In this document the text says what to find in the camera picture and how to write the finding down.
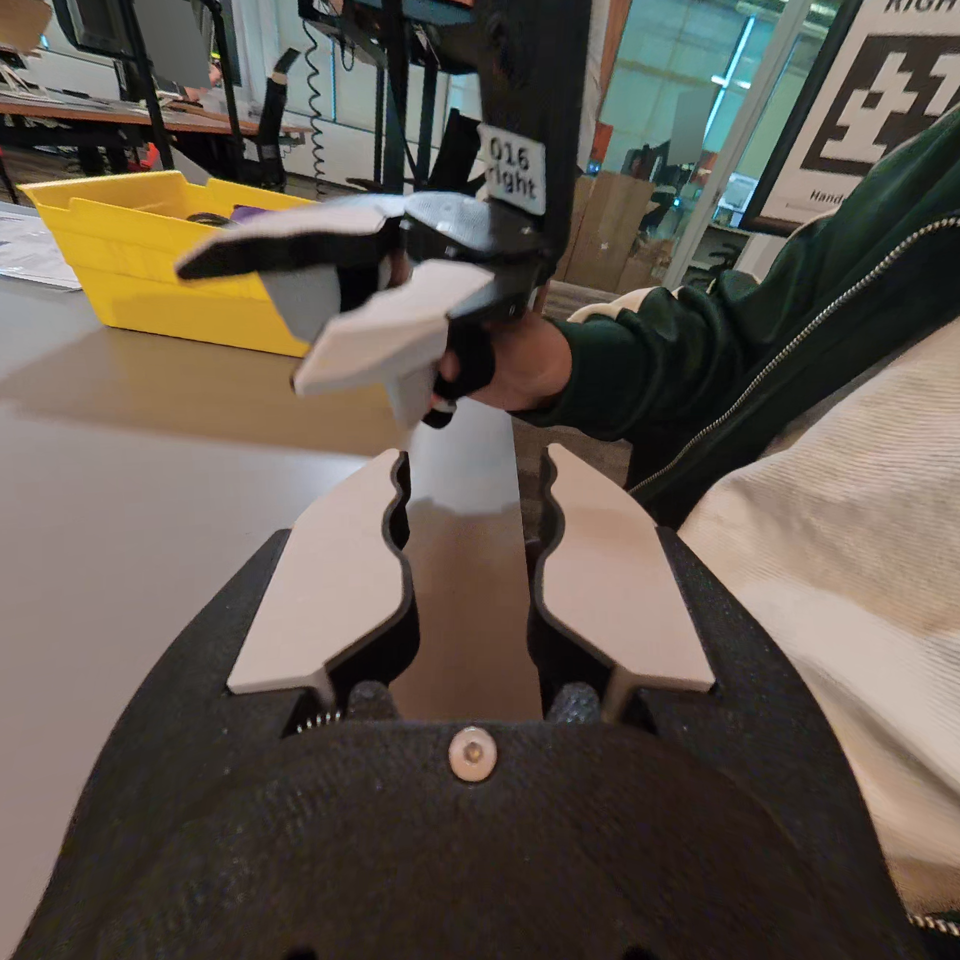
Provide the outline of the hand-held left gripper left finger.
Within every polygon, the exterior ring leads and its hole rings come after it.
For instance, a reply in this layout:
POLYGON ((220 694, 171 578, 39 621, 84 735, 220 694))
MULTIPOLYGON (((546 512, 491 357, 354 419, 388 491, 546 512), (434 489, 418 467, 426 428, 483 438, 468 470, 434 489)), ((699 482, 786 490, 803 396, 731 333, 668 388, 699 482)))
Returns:
POLYGON ((405 670, 412 654, 387 636, 416 613, 409 498, 408 455, 389 448, 296 519, 227 677, 231 694, 310 690, 332 713, 358 666, 384 685, 405 670), (383 644, 387 665, 373 666, 383 644))

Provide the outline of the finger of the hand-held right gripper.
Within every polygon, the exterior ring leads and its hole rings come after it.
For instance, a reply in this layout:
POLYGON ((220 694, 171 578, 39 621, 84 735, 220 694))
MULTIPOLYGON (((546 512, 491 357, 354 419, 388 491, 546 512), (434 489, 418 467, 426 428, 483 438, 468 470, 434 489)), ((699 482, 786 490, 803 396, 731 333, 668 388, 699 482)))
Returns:
POLYGON ((494 277, 471 263, 420 263, 405 283, 330 319, 294 374, 294 392, 312 397, 379 384, 397 425, 415 428, 431 409, 451 313, 494 277))
POLYGON ((182 282, 258 276, 286 329, 312 344, 331 320, 392 284, 405 207, 404 200, 327 200, 260 213, 215 230, 174 271, 182 282))

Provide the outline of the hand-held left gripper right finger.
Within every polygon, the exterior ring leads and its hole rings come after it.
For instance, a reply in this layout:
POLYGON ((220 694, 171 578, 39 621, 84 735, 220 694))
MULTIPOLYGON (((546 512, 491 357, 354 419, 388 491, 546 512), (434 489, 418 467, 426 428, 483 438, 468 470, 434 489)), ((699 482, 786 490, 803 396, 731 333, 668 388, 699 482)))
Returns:
POLYGON ((652 517, 558 442, 540 482, 531 612, 600 668, 601 718, 618 722, 639 690, 710 693, 714 668, 652 517))

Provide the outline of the yellow plastic bin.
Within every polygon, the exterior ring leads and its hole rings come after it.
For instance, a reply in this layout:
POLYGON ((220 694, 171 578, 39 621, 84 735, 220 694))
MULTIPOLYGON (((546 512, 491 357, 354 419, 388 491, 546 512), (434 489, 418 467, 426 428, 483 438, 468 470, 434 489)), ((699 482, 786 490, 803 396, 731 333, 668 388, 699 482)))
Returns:
POLYGON ((205 185, 162 171, 23 184, 40 219, 106 326, 303 357, 255 274, 181 282, 176 264, 215 233, 189 217, 238 207, 285 211, 298 198, 211 177, 205 185))

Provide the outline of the person's right forearm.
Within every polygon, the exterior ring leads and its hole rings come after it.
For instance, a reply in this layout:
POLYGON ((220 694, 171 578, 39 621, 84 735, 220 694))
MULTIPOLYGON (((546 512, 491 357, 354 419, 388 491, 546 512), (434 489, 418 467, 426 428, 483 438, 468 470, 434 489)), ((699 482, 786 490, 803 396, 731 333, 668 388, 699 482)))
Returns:
POLYGON ((660 445, 774 434, 849 379, 958 314, 958 108, 882 159, 833 213, 801 227, 761 280, 728 270, 544 320, 568 370, 505 409, 536 426, 660 445))

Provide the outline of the person's right hand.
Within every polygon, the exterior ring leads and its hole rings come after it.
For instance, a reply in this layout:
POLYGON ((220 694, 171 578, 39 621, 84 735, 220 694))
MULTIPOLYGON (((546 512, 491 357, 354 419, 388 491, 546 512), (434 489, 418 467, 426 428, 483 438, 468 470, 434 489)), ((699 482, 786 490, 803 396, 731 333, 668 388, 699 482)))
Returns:
POLYGON ((490 323, 488 339, 494 369, 489 382, 467 394, 495 409, 527 412, 551 405, 568 386, 572 372, 570 343, 539 311, 523 318, 490 323))

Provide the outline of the person's green jacket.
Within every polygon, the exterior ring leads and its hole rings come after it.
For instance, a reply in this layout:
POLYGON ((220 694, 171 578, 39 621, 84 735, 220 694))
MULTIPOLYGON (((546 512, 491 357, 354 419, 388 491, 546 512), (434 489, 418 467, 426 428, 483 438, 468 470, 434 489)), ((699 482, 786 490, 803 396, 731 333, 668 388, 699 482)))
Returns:
POLYGON ((899 241, 805 319, 630 495, 677 529, 715 482, 759 459, 802 414, 956 320, 958 234, 952 211, 899 241))

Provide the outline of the black office chair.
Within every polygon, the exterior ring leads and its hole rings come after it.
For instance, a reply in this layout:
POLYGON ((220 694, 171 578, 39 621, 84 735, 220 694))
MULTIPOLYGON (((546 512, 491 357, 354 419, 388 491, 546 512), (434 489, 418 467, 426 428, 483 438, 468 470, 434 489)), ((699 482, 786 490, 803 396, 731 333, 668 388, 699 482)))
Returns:
POLYGON ((260 186, 282 191, 286 172, 282 162, 280 138, 286 109, 289 71, 300 56, 288 48, 276 61, 267 78, 262 109, 255 138, 256 165, 260 186))

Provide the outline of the brown cardboard box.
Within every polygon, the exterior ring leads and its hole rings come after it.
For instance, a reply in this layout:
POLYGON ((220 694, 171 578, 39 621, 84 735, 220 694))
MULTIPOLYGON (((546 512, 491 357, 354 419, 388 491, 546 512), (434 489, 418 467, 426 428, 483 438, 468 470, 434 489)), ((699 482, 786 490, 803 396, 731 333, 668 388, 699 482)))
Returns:
POLYGON ((568 245, 553 281, 613 293, 642 230, 666 188, 628 174, 582 175, 574 190, 568 245))

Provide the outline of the person's cream clothing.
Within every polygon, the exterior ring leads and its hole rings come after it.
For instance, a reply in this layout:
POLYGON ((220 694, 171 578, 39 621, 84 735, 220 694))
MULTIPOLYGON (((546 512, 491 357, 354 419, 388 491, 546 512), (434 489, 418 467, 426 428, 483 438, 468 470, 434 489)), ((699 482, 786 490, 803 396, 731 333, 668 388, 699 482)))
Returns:
POLYGON ((794 420, 678 534, 814 694, 906 908, 958 911, 958 319, 794 420))

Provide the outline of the long wooden table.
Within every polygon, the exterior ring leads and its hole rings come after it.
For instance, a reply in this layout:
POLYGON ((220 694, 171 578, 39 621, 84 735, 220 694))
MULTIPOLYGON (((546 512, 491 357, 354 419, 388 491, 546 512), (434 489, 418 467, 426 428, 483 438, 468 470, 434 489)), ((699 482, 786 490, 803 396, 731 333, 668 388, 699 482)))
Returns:
MULTIPOLYGON (((130 102, 44 98, 2 91, 1 117, 4 148, 160 143, 149 110, 130 102)), ((233 127, 227 115, 192 104, 162 109, 161 122, 167 140, 178 148, 194 142, 215 147, 231 141, 241 146, 258 143, 257 122, 239 121, 233 127)))

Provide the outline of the white blue printed paper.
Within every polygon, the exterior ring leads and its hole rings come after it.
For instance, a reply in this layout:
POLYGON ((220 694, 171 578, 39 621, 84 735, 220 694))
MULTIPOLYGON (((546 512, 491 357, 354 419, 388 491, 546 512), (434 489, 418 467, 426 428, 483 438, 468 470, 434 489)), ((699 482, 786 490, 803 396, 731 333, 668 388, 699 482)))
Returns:
POLYGON ((37 211, 4 201, 1 203, 1 278, 65 292, 82 289, 37 211))

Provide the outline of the black computer monitor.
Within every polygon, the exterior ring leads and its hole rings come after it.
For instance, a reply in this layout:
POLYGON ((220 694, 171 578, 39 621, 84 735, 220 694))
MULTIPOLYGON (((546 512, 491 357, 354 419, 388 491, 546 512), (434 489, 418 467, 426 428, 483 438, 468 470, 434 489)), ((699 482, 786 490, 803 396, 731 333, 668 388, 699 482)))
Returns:
POLYGON ((56 22, 78 51, 130 60, 131 48, 120 1, 51 1, 56 22))

